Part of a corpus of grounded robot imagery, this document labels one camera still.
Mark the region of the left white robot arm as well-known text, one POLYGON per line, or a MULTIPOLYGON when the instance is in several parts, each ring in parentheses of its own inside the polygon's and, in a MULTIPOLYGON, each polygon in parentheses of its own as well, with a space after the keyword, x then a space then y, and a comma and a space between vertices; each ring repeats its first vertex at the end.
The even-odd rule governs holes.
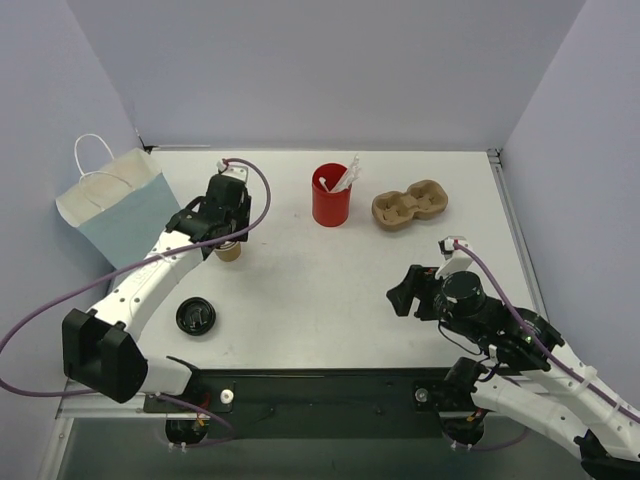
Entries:
POLYGON ((202 384, 178 360, 146 358, 137 345, 152 315, 216 243, 248 237, 248 170, 230 166, 213 175, 205 195, 174 214, 146 256, 88 311, 71 310, 62 322, 63 369, 70 379, 118 402, 143 391, 167 393, 179 410, 201 403, 202 384))

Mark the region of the stacked black cup lids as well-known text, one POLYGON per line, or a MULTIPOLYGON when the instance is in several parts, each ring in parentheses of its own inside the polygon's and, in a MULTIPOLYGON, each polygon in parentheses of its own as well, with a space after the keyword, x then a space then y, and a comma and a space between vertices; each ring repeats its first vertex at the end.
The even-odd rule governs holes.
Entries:
POLYGON ((182 332, 190 336, 202 336, 215 325, 217 312, 208 300, 191 297, 179 305, 175 318, 182 332))

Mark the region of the stacked brown paper cups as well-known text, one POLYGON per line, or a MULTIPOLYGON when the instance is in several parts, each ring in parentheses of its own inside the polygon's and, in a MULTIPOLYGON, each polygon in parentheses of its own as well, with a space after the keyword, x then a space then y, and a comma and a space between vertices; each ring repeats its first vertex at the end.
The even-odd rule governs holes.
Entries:
POLYGON ((217 258, 226 263, 237 260, 242 253, 242 246, 240 242, 225 242, 224 244, 216 247, 214 253, 217 258))

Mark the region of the aluminium table frame rail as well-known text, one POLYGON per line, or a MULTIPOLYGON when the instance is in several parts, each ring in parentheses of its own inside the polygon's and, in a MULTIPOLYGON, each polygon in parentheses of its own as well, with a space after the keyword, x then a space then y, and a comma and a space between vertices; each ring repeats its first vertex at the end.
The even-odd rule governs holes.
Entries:
POLYGON ((515 244, 515 249, 519 258, 521 268, 524 273, 527 288, 532 299, 535 310, 549 319, 549 315, 546 311, 543 296, 539 287, 536 272, 531 261, 531 256, 527 248, 526 240, 522 232, 520 223, 516 216, 514 204, 512 202, 510 193, 508 191, 506 177, 503 171, 503 163, 501 161, 501 149, 489 149, 486 151, 489 164, 494 176, 494 181, 497 186, 498 194, 501 199, 501 203, 507 218, 507 223, 512 235, 512 239, 515 244))

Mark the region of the red ribbed cylinder holder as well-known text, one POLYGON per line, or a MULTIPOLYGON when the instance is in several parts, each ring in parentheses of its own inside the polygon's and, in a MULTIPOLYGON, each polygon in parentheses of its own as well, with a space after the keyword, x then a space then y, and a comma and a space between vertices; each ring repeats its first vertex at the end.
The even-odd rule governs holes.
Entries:
POLYGON ((342 164, 326 163, 312 175, 312 217, 321 226, 338 227, 348 219, 351 188, 330 193, 321 183, 321 179, 324 179, 331 190, 346 171, 347 167, 342 164))

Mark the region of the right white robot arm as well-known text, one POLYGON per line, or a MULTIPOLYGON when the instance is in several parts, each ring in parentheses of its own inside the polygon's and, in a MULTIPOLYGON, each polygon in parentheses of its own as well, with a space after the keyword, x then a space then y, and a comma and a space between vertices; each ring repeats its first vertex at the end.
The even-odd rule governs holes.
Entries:
POLYGON ((592 479, 639 476, 639 412, 577 358, 560 333, 533 311, 485 294, 480 278, 461 271, 439 278, 413 265, 386 294, 395 313, 415 316, 465 337, 496 365, 525 378, 516 384, 462 357, 443 384, 446 401, 500 413, 578 458, 592 479))

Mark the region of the light blue paper bag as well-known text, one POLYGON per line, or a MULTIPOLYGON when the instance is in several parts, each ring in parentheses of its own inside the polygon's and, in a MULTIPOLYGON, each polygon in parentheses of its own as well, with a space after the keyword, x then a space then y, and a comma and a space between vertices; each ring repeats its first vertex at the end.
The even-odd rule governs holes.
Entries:
POLYGON ((79 178, 55 199, 62 219, 115 269, 143 259, 180 210, 159 163, 140 148, 116 157, 94 133, 75 140, 74 160, 79 178), (79 144, 87 138, 98 140, 110 157, 93 171, 85 170, 79 157, 79 144))

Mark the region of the brown cardboard cup carrier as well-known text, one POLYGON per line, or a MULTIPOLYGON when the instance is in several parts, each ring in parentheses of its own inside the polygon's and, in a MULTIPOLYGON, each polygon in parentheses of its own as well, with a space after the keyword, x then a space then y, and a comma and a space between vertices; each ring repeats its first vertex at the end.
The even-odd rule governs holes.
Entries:
POLYGON ((414 220, 431 220, 448 206, 448 195, 434 180, 411 184, 404 192, 389 191, 377 195, 371 204, 376 224, 384 231, 408 228, 414 220))

